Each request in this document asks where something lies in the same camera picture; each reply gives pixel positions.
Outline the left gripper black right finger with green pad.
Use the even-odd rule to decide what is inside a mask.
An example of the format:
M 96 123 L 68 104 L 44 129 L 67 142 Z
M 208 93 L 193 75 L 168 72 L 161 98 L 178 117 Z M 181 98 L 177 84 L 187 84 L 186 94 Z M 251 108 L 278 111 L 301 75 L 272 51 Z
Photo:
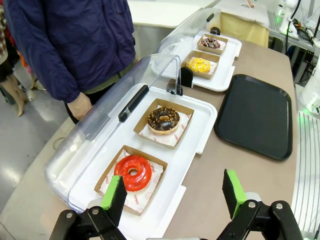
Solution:
M 266 205 L 249 199 L 234 170 L 224 170 L 222 191 L 231 221 L 219 240 L 245 240 L 250 232 L 260 232 L 266 240 L 303 239 L 288 202 L 278 200 Z

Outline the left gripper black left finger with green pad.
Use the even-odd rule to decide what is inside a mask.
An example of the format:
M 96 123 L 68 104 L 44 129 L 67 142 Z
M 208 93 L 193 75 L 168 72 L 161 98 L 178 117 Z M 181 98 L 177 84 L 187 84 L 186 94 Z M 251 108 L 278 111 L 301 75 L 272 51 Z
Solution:
M 111 178 L 99 206 L 87 208 L 82 213 L 62 211 L 50 235 L 51 240 L 124 240 L 118 228 L 127 191 L 122 176 Z

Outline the person's right hand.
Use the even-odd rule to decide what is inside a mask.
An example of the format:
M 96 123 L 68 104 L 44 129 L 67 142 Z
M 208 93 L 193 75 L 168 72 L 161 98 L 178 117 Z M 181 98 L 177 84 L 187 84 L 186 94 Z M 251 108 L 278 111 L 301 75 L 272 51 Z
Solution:
M 67 106 L 77 120 L 81 120 L 93 107 L 90 99 L 82 92 L 75 100 L 67 103 Z

